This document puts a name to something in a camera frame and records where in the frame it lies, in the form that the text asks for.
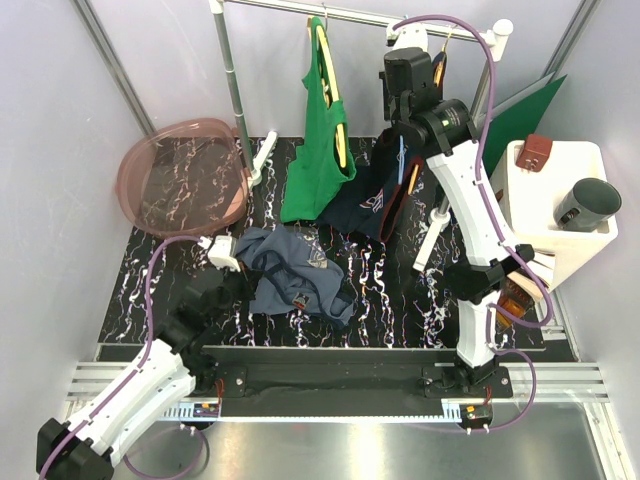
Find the translucent plastic basket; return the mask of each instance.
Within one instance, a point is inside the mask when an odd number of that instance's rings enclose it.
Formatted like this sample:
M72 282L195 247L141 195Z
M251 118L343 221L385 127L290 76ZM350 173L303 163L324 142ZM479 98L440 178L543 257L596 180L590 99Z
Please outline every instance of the translucent plastic basket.
M246 212L247 178L231 129L203 118L163 128L125 155L116 192L138 228L159 237L211 235Z

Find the green shirt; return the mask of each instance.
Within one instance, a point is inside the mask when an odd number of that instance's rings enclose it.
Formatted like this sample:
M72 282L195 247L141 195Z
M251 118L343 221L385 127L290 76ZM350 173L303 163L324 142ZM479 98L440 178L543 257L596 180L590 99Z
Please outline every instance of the green shirt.
M321 52L318 52L318 25L322 26L322 22L314 17L311 22L311 68L302 80L308 91L305 138L304 144L296 148L296 159L289 165L280 212L282 222L315 220L336 196L342 184L353 180L356 174L348 145L346 171L340 169L335 134L336 127L344 124L345 141L348 141L347 115L342 100L327 107L324 99L320 62L325 72L326 66Z

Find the storage box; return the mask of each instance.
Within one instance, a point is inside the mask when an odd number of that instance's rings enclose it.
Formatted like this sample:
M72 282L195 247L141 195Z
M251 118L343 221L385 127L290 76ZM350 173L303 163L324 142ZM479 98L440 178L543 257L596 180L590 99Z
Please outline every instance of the storage box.
M615 216L591 233L565 232L553 219L553 211L586 177L606 180L600 148L591 142L554 142L549 161L541 172L516 166L524 141L511 142L491 177L498 204L518 240L556 255L553 283L564 282L618 236Z

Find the white wall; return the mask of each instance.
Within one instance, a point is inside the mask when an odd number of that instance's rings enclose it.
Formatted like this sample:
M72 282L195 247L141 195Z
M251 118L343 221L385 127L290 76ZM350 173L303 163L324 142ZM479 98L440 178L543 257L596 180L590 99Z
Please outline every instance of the white wall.
M563 70L569 74L539 132L590 140L623 197L619 237L560 287L580 352L597 361L640 473L640 3L602 2Z
M68 0L0 15L0 478L95 351L131 226L113 193L141 133Z
M321 4L321 0L305 0ZM542 74L579 0L327 0L334 7L380 14L457 15L486 30L501 19L515 24L499 67L498 101ZM214 116L233 122L224 68L207 0L93 0L135 88L156 127ZM306 17L225 4L231 45L251 135L276 129L304 133L309 69ZM345 99L351 135L377 136L385 128L378 72L386 52L385 33L329 21L329 40ZM442 41L434 40L432 53ZM446 95L470 105L484 63L477 45L452 42Z

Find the small red object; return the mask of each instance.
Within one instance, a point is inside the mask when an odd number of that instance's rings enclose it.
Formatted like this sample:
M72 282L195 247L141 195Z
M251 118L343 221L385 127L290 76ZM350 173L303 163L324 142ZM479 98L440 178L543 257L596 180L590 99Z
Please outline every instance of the small red object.
M516 160L516 165L530 172L539 172L549 160L552 146L553 140L550 138L532 133L524 142L524 147Z

